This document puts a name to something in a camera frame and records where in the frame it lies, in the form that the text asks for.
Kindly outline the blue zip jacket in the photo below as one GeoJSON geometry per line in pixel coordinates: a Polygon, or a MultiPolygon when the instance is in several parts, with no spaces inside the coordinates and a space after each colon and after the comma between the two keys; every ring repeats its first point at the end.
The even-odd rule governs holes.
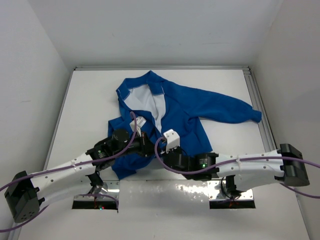
{"type": "Polygon", "coordinates": [[[211,152],[210,140],[201,119],[240,124],[259,123],[262,113],[246,102],[228,95],[187,87],[169,81],[153,71],[125,78],[116,89],[120,117],[108,121],[108,136],[117,129],[133,133],[130,113],[145,119],[141,130],[152,143],[173,129],[187,155],[211,152]]]}

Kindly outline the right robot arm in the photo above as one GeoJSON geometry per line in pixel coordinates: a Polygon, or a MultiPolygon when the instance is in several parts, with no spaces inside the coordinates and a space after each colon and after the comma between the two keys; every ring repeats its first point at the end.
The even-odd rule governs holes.
{"type": "Polygon", "coordinates": [[[162,153],[161,160],[167,170],[187,180],[221,179],[220,191],[228,199],[264,185],[305,187],[310,184],[302,153],[288,143],[270,152],[238,156],[215,152],[188,156],[176,147],[162,153]]]}

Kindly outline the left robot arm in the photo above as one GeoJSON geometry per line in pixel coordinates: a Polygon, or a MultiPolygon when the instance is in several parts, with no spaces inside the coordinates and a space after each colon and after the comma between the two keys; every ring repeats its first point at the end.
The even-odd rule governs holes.
{"type": "Polygon", "coordinates": [[[116,130],[80,156],[49,170],[17,173],[4,193],[15,223],[32,219],[44,207],[73,195],[86,195],[103,184],[99,172],[116,158],[137,154],[149,157],[154,144],[145,132],[129,134],[116,130]]]}

